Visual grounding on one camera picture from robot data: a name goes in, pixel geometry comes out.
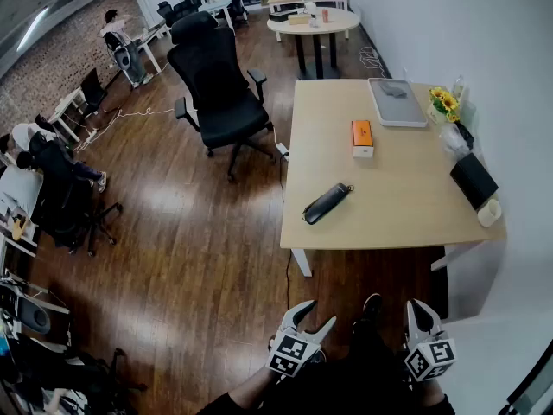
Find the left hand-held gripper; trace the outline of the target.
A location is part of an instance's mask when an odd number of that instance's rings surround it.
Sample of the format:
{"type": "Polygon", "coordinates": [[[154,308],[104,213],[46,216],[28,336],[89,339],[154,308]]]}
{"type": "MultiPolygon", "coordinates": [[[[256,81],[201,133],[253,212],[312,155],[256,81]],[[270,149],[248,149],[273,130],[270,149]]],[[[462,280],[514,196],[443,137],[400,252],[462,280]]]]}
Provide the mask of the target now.
{"type": "Polygon", "coordinates": [[[308,300],[286,311],[282,329],[276,332],[270,345],[268,369],[286,377],[295,377],[303,365],[321,350],[321,343],[334,327],[337,316],[329,318],[315,332],[298,333],[295,330],[316,304],[315,300],[308,300]]]}

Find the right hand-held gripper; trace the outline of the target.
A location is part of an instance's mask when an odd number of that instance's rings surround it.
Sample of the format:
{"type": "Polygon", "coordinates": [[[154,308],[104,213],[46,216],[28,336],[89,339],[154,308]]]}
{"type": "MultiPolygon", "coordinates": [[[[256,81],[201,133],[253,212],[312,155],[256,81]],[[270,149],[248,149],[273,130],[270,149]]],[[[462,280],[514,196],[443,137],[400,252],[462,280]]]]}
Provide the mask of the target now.
{"type": "Polygon", "coordinates": [[[457,362],[454,339],[443,331],[439,315],[426,303],[411,299],[405,309],[407,336],[432,335],[410,348],[404,364],[416,382],[436,379],[457,362]]]}

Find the person's right forearm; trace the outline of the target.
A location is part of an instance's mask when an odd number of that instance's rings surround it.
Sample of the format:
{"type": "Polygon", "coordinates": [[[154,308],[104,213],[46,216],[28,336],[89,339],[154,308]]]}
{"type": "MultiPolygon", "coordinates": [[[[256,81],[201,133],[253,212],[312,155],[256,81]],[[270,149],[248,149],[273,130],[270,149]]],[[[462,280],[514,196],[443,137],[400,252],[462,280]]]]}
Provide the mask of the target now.
{"type": "Polygon", "coordinates": [[[414,382],[411,395],[415,415],[455,415],[437,379],[414,382]]]}

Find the person's left forearm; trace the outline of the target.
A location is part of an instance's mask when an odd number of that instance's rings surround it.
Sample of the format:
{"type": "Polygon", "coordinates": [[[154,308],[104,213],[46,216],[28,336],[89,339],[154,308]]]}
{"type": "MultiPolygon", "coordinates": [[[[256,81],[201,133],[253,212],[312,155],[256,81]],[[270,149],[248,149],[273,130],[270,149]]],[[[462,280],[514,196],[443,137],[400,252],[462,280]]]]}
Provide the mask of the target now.
{"type": "Polygon", "coordinates": [[[196,415],[250,415],[258,410],[280,374],[261,367],[245,382],[207,404],[196,415]]]}

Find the person's black right shoe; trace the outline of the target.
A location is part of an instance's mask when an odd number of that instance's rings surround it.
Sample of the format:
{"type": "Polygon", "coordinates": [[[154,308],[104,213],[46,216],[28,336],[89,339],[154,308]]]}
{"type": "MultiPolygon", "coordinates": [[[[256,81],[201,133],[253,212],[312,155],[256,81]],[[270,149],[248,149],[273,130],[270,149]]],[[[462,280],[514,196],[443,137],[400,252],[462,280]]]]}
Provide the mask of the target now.
{"type": "Polygon", "coordinates": [[[381,311],[383,298],[379,293],[372,293],[363,305],[361,317],[353,323],[352,332],[360,333],[364,329],[375,329],[381,311]]]}

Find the person's black clothing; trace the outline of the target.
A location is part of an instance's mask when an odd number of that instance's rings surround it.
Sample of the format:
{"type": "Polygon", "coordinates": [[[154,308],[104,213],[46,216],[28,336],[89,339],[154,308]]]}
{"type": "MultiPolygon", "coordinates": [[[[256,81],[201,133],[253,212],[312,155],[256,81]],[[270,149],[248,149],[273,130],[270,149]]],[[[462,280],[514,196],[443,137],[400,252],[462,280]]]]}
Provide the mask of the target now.
{"type": "Polygon", "coordinates": [[[375,322],[358,320],[348,355],[309,365],[271,391],[263,415],[448,415],[446,399],[424,406],[402,381],[375,322]]]}

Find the light wooden table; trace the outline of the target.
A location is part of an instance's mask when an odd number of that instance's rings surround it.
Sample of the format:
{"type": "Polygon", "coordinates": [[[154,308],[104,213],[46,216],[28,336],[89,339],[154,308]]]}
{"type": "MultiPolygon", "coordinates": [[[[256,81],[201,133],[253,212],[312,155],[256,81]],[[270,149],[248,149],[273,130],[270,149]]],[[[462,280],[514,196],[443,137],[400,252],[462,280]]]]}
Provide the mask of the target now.
{"type": "Polygon", "coordinates": [[[435,124],[385,127],[366,80],[299,80],[295,86],[280,245],[305,276],[309,250],[453,246],[439,269],[473,246],[506,236],[505,223],[483,227],[450,176],[453,162],[435,124]],[[372,158],[354,158],[351,122],[369,120],[372,158]],[[304,208],[337,183],[353,185],[314,225],[304,208]]]}

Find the white cup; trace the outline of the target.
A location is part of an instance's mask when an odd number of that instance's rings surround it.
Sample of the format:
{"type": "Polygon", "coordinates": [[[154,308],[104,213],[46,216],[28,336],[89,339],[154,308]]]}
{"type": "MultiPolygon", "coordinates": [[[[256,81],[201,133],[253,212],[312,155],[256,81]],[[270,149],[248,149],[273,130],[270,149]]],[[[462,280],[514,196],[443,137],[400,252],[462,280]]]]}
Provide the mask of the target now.
{"type": "Polygon", "coordinates": [[[502,216],[502,207],[498,200],[491,198],[477,212],[478,222],[483,227],[491,227],[502,216]]]}

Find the black flat box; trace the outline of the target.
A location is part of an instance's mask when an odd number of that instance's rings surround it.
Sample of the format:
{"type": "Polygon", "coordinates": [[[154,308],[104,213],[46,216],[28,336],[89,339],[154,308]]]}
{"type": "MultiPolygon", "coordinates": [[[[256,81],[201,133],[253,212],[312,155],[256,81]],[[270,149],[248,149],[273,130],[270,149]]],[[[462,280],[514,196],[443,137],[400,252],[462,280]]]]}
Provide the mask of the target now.
{"type": "Polygon", "coordinates": [[[451,169],[450,176],[474,210],[480,209],[499,188],[473,153],[460,159],[451,169]]]}

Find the clear plastic bag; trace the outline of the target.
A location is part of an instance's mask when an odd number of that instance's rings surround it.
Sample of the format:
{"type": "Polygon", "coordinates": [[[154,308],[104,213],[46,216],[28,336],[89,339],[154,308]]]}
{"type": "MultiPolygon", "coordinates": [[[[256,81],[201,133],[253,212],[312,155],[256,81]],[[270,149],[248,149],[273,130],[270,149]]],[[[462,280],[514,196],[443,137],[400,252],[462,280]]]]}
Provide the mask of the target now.
{"type": "Polygon", "coordinates": [[[443,149],[455,161],[459,161],[470,153],[466,140],[454,123],[442,124],[440,126],[439,138],[442,141],[443,149]]]}

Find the orange and white box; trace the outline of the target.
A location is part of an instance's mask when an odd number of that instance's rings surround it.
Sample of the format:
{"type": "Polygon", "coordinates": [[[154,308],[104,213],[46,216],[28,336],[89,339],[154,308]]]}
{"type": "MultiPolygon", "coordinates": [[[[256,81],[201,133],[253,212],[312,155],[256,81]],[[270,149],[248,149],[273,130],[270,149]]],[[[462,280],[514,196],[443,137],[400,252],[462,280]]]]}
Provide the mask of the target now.
{"type": "Polygon", "coordinates": [[[369,120],[354,120],[351,122],[352,154],[354,158],[372,158],[374,143],[369,120]]]}

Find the grey rectangular tray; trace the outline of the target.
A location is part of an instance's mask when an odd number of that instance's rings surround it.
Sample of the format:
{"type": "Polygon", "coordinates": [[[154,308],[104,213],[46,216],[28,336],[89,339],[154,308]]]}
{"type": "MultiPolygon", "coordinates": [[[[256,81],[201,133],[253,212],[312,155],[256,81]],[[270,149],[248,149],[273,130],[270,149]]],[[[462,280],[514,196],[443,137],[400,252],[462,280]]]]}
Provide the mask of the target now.
{"type": "Polygon", "coordinates": [[[427,126],[428,120],[406,80],[370,78],[368,86],[381,125],[402,128],[425,128],[427,126]],[[391,86],[401,87],[407,92],[407,97],[396,99],[387,96],[379,86],[381,80],[387,80],[391,86]]]}

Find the potted yellow sunflowers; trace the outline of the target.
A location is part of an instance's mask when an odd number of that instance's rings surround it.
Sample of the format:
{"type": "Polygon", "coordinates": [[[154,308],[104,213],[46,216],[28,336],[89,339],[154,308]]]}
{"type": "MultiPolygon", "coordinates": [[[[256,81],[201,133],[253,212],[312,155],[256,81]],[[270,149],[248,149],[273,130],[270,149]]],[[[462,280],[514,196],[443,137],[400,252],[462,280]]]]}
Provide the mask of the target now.
{"type": "Polygon", "coordinates": [[[459,101],[449,91],[441,87],[429,89],[427,114],[437,125],[459,123],[461,121],[459,101]]]}

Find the dark grey folded cloth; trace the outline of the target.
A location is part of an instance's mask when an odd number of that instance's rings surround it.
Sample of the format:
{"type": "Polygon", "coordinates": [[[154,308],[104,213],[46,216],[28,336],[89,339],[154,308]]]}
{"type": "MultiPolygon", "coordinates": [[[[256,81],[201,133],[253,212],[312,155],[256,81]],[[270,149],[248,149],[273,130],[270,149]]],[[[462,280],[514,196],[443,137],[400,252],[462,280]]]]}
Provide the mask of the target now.
{"type": "Polygon", "coordinates": [[[407,92],[404,89],[402,89],[401,87],[391,86],[387,80],[381,80],[379,82],[379,86],[387,96],[390,96],[396,99],[402,99],[407,97],[407,92]]]}

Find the black headrest office chair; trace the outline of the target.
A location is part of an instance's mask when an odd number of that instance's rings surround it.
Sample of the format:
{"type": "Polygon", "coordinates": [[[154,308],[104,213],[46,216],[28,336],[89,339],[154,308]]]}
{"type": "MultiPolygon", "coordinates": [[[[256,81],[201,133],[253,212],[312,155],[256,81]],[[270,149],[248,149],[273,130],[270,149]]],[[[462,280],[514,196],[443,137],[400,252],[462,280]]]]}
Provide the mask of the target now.
{"type": "Polygon", "coordinates": [[[271,152],[251,140],[262,130],[274,131],[264,109],[263,84],[267,77],[258,69],[250,69],[248,74],[257,90],[249,88],[238,64],[232,28],[220,26],[205,11],[195,12],[172,25],[171,40],[168,63],[186,85],[196,110],[192,117],[186,100],[181,98],[175,101],[175,117],[186,119],[200,133],[208,156],[218,148],[232,146],[228,181],[235,181],[232,171],[243,146],[274,160],[271,152]]]}

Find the black mesh office chair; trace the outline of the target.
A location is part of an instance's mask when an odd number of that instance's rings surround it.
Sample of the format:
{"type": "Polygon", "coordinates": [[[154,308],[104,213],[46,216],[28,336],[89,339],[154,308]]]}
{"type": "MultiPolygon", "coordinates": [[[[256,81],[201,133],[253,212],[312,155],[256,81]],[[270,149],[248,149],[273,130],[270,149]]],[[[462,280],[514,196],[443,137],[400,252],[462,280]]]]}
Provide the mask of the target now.
{"type": "Polygon", "coordinates": [[[96,255],[94,242],[98,234],[103,234],[110,245],[117,244],[105,219],[112,212],[122,213],[121,203],[107,207],[101,199],[95,201],[89,182],[78,179],[45,176],[42,190],[38,225],[54,239],[56,246],[64,246],[71,254],[85,246],[87,255],[92,258],[96,255]]]}

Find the grey and black device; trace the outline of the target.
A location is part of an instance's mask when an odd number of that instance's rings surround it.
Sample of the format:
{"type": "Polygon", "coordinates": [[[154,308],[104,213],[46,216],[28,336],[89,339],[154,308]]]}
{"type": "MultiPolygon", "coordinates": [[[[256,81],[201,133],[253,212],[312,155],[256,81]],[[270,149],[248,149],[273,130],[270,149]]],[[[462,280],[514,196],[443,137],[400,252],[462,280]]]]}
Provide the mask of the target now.
{"type": "Polygon", "coordinates": [[[0,282],[0,317],[12,324],[16,333],[21,327],[39,335],[52,329],[53,314],[69,316],[69,309],[32,297],[15,284],[0,282]]]}

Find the round white table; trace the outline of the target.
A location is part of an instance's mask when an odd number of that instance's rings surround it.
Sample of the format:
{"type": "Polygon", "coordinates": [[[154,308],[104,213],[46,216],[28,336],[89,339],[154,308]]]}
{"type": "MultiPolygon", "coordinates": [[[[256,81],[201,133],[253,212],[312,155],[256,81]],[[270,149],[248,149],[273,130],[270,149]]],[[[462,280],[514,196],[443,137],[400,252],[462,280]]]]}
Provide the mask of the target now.
{"type": "Polygon", "coordinates": [[[312,19],[309,25],[291,26],[286,21],[267,21],[267,27],[275,34],[292,35],[296,44],[296,55],[299,66],[299,78],[301,80],[338,79],[337,34],[349,32],[357,28],[360,18],[349,10],[336,8],[322,8],[312,19]],[[321,11],[328,9],[329,23],[322,21],[321,11]],[[323,60],[321,38],[328,36],[329,62],[323,60]],[[314,61],[307,63],[303,48],[303,38],[309,37],[313,42],[314,61]]]}

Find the small black chair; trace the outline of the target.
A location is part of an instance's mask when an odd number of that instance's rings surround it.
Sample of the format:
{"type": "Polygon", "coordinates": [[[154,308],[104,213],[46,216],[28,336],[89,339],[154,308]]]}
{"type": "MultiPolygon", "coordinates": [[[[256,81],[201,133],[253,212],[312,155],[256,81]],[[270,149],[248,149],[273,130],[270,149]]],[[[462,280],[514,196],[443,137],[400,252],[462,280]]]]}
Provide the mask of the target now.
{"type": "Polygon", "coordinates": [[[85,107],[82,112],[84,118],[97,114],[107,91],[100,85],[98,72],[93,68],[83,79],[80,89],[83,92],[85,107]]]}

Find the white desk with clutter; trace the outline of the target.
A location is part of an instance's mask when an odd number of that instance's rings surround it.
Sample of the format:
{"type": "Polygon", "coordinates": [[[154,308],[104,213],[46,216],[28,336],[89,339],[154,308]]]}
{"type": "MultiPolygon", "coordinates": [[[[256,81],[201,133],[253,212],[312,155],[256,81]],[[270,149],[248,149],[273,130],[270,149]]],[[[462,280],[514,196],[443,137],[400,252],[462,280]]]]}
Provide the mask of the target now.
{"type": "Polygon", "coordinates": [[[33,238],[42,184],[38,172],[12,164],[0,169],[0,239],[32,258],[36,257],[33,238]]]}

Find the small white desk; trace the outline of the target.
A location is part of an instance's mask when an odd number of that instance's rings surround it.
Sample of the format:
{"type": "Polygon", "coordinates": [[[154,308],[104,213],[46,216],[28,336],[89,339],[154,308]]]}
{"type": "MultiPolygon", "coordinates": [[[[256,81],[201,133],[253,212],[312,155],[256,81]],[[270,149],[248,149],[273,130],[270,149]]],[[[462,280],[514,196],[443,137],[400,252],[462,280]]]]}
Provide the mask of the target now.
{"type": "Polygon", "coordinates": [[[48,119],[48,122],[58,131],[57,127],[62,130],[76,143],[80,142],[79,137],[71,129],[68,123],[72,120],[66,117],[67,110],[73,107],[79,114],[82,113],[80,106],[85,102],[85,95],[80,87],[74,89],[68,95],[60,99],[58,105],[54,108],[53,114],[48,119]]]}

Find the long white desk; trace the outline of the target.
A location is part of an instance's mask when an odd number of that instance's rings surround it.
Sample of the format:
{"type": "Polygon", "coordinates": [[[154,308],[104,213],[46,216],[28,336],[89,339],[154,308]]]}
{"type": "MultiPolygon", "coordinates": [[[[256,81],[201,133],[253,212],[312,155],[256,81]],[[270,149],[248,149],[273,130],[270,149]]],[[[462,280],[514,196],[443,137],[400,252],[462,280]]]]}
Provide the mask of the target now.
{"type": "Polygon", "coordinates": [[[149,47],[149,43],[155,38],[162,39],[164,36],[170,36],[170,30],[167,27],[166,23],[162,22],[158,23],[150,29],[144,30],[142,34],[132,38],[132,41],[137,45],[137,49],[139,51],[143,50],[146,53],[157,74],[161,73],[162,69],[160,68],[155,56],[153,55],[149,47]]]}

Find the ceiling light strip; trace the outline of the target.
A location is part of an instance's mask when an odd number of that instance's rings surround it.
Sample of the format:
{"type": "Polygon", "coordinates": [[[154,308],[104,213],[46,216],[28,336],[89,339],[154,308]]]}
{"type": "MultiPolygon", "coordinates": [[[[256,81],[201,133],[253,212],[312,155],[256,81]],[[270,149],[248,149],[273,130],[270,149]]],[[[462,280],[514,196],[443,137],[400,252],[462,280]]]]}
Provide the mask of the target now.
{"type": "Polygon", "coordinates": [[[33,19],[31,24],[29,25],[27,31],[25,32],[24,36],[20,40],[16,52],[18,54],[23,54],[30,46],[34,39],[34,36],[36,34],[37,29],[41,26],[43,23],[43,20],[48,16],[49,7],[45,6],[33,19]]]}

